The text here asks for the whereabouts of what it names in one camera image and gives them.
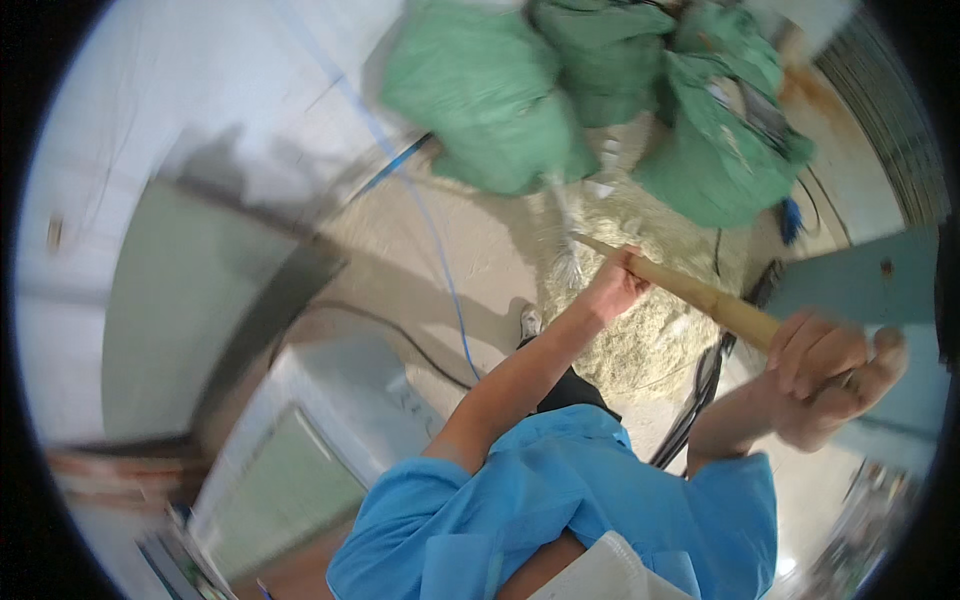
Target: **right hand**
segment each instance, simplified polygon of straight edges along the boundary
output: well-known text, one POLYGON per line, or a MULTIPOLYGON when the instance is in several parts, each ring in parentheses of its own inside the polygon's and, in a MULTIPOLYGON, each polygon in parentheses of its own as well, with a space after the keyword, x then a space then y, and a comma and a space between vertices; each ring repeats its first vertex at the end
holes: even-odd
POLYGON ((783 323, 770 346, 765 377, 771 384, 771 422, 800 450, 822 447, 841 425, 870 410, 903 376, 903 334, 884 327, 874 336, 876 356, 863 331, 801 311, 783 323), (852 370, 846 385, 831 379, 852 370))
POLYGON ((629 244, 611 254, 574 305, 586 308, 604 324, 633 306, 650 289, 651 283, 627 268, 631 255, 639 255, 639 249, 629 244))

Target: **blue shirt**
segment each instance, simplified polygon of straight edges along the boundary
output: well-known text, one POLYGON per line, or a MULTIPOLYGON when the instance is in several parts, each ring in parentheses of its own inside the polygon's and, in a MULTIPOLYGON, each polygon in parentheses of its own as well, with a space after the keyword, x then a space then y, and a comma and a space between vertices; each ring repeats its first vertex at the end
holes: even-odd
POLYGON ((641 463, 623 427, 588 404, 524 419, 472 477, 443 459, 396 464, 326 580, 341 600, 483 600, 565 527, 587 548, 613 529, 694 598, 758 598, 773 582, 765 454, 710 463, 685 481, 641 463))

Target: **broom handle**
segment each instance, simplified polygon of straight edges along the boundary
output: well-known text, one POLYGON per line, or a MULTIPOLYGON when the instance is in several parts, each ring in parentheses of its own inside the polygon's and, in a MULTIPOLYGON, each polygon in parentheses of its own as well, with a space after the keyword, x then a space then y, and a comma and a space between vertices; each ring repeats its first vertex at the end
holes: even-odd
MULTIPOLYGON (((610 256, 616 248, 595 240, 583 233, 573 233, 573 239, 590 246, 595 251, 610 256)), ((644 256, 630 257, 630 272, 641 279, 658 285, 667 292, 707 314, 719 325, 729 329, 737 337, 764 354, 770 349, 774 333, 780 322, 770 315, 753 308, 747 302, 721 292, 691 276, 667 269, 644 256)))

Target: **shoe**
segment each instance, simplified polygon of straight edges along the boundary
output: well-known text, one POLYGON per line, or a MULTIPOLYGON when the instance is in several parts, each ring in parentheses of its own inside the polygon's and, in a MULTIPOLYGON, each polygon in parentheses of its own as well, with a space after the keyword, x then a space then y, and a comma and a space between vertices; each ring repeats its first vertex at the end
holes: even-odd
POLYGON ((540 310, 532 302, 520 311, 520 341, 529 340, 537 337, 543 331, 543 316, 540 310))

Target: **green plastic bag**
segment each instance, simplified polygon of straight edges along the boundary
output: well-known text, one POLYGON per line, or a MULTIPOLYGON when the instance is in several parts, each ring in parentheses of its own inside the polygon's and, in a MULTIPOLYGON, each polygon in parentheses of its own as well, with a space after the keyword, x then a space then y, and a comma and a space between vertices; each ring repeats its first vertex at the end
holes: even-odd
MULTIPOLYGON (((658 200, 705 228, 747 226, 790 193, 813 157, 813 142, 787 128, 778 150, 711 95, 714 78, 737 73, 717 55, 666 53, 667 81, 677 99, 672 134, 632 177, 658 200)), ((772 96, 766 99, 774 105, 772 96)))
POLYGON ((560 61, 519 11, 416 0, 387 61, 381 100, 444 144, 436 175, 498 194, 599 169, 556 88, 560 61))
POLYGON ((681 18, 671 50, 718 54, 740 79, 768 96, 777 94, 783 80, 777 50, 740 5, 722 7, 706 0, 694 5, 681 18))
POLYGON ((632 120, 656 107, 663 40, 674 20, 658 7, 617 0, 537 0, 534 21, 560 53, 561 87, 584 127, 632 120))

